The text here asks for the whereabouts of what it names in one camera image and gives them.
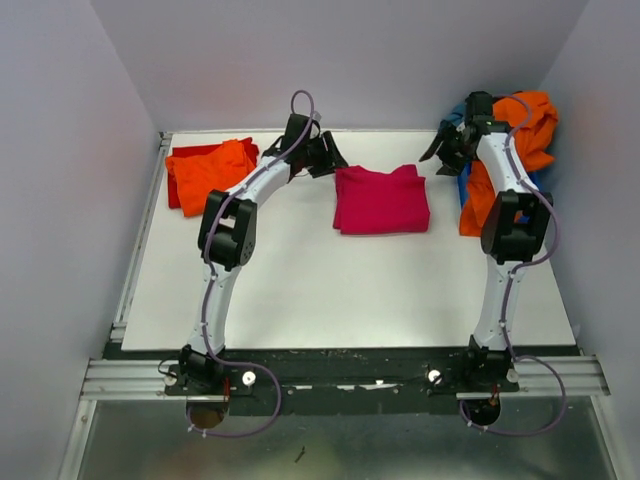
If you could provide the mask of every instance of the white table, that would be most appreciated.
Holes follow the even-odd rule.
[[[275,132],[174,134],[171,147]],[[334,132],[351,165],[390,172],[415,163],[431,132]],[[427,178],[431,225],[424,234],[345,237],[332,228],[333,176],[303,177],[260,209],[256,251],[238,278],[227,319],[229,348],[464,346],[480,315],[486,275],[479,239],[458,235],[460,203],[438,159]],[[200,305],[200,218],[167,207],[166,171],[127,318],[124,350],[179,349]],[[513,339],[573,345],[551,266],[525,275]]]

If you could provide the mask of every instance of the orange cloth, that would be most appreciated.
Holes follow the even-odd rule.
[[[531,120],[515,135],[516,151],[527,172],[535,172],[550,165],[554,158],[544,149],[551,143],[558,124],[558,112],[544,92],[515,94],[533,110]],[[527,111],[517,100],[503,98],[493,105],[496,120],[506,121],[512,127],[527,118]],[[479,237],[496,198],[487,169],[482,162],[473,162],[467,182],[469,198],[460,215],[460,235]]]
[[[204,212],[211,190],[225,191],[256,168],[238,140],[228,140],[207,155],[167,157],[167,171],[178,184],[178,198],[185,217]]]

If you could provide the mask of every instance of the gray wall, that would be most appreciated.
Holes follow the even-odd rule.
[[[280,127],[301,87],[325,126],[432,128],[472,89],[537,87],[587,0],[92,2],[158,127],[184,130]]]
[[[579,342],[600,356],[640,473],[640,3],[591,0],[542,83],[561,114],[551,188],[556,277]]]
[[[142,211],[155,129],[91,5],[0,16],[0,477],[55,478]]]

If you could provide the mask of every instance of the folded pink towel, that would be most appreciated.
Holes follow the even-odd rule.
[[[392,173],[360,166],[338,169],[336,194],[333,228],[344,235],[425,232],[429,227],[425,179],[415,165]]]

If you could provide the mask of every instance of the fabric pile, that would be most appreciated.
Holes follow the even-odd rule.
[[[392,173],[360,166],[336,170],[338,198],[333,228],[343,235],[426,232],[429,205],[424,177],[415,165]]]
[[[558,112],[545,92],[520,92],[515,94],[529,104],[533,115],[529,123],[515,135],[516,151],[522,165],[529,173],[549,166],[554,158],[544,150],[551,143],[558,124]],[[493,105],[496,120],[515,127],[527,118],[527,110],[517,100],[503,98]],[[489,216],[496,194],[487,169],[482,162],[473,162],[467,181],[469,198],[460,215],[460,235],[479,237]]]
[[[211,190],[225,191],[256,168],[258,147],[251,137],[216,145],[175,147],[166,159],[169,208],[185,217],[201,215]]]

